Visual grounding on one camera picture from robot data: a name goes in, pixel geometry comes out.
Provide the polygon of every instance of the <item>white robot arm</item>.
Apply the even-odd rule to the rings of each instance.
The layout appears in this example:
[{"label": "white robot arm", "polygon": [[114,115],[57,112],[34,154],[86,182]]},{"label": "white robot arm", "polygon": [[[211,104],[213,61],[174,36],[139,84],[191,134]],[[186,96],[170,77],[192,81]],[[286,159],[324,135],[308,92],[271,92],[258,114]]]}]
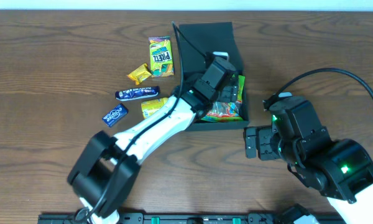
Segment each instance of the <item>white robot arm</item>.
[{"label": "white robot arm", "polygon": [[373,184],[358,192],[355,203],[329,198],[347,224],[373,223]]},{"label": "white robot arm", "polygon": [[[68,176],[68,183],[90,209],[76,221],[91,217],[97,224],[116,223],[116,209],[127,198],[143,161],[168,138],[202,118],[235,72],[227,60],[215,57],[205,74],[194,76],[182,86],[181,95],[171,96],[152,116],[113,137],[104,132],[93,136]],[[110,160],[113,171],[101,159]]]}]

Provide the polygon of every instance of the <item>blue wrapper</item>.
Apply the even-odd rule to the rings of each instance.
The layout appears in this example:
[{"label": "blue wrapper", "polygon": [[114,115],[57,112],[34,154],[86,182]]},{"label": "blue wrapper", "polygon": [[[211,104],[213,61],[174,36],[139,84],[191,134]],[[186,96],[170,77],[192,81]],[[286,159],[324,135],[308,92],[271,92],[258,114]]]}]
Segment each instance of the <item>blue wrapper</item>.
[{"label": "blue wrapper", "polygon": [[117,100],[136,100],[141,98],[148,98],[157,96],[159,94],[159,86],[155,87],[143,87],[143,88],[133,88],[130,90],[123,90],[115,92],[114,96]]},{"label": "blue wrapper", "polygon": [[116,122],[118,122],[122,117],[124,117],[128,113],[128,110],[123,104],[117,105],[111,112],[109,112],[107,115],[105,115],[102,120],[105,122],[106,125],[108,125],[110,128]]}]

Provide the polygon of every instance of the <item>wood grain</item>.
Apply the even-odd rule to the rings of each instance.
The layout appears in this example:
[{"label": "wood grain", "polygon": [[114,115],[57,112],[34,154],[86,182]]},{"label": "wood grain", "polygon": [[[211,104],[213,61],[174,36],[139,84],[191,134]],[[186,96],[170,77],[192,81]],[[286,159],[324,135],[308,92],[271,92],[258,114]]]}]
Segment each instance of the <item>wood grain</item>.
[{"label": "wood grain", "polygon": [[[66,177],[85,144],[141,121],[140,101],[109,129],[101,117],[113,93],[135,87],[126,75],[149,61],[148,37],[171,35],[170,21],[232,21],[244,60],[251,125],[264,125],[266,99],[289,79],[339,67],[373,87],[373,13],[0,11],[0,223],[35,223],[42,212],[81,207]],[[168,96],[176,75],[150,78]],[[290,87],[314,104],[332,138],[352,138],[373,158],[373,105],[341,75],[319,74]],[[144,163],[124,207],[146,212],[279,211],[300,203],[334,212],[280,161],[246,159],[242,130],[180,133]]]}]

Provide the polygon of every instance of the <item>green led light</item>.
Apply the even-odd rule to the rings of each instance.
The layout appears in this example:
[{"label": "green led light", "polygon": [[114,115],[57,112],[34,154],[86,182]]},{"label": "green led light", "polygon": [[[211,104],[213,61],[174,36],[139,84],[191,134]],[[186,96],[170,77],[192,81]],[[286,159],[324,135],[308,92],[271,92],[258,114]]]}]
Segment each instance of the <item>green led light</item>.
[{"label": "green led light", "polygon": [[343,167],[341,168],[341,172],[343,172],[343,174],[345,174],[345,173],[348,172],[348,171],[349,171],[349,168],[348,168],[347,165],[345,165],[345,166],[343,166]]}]

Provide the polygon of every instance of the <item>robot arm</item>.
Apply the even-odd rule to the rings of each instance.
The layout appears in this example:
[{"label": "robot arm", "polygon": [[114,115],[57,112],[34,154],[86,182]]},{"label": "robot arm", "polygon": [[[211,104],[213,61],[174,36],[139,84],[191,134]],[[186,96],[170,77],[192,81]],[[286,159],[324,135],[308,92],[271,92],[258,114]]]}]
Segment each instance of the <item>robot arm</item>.
[{"label": "robot arm", "polygon": [[304,97],[283,95],[267,108],[271,125],[245,129],[246,156],[257,151],[263,161],[284,160],[346,223],[373,223],[373,162],[366,150],[351,139],[332,141]]},{"label": "robot arm", "polygon": [[[90,139],[69,173],[68,183],[89,208],[94,223],[117,223],[116,210],[131,191],[143,161],[168,138],[202,118],[235,72],[227,60],[215,57],[205,74],[188,80],[180,96],[171,96],[149,118],[113,137],[101,131]],[[107,167],[108,160],[115,165],[113,170]]]}]

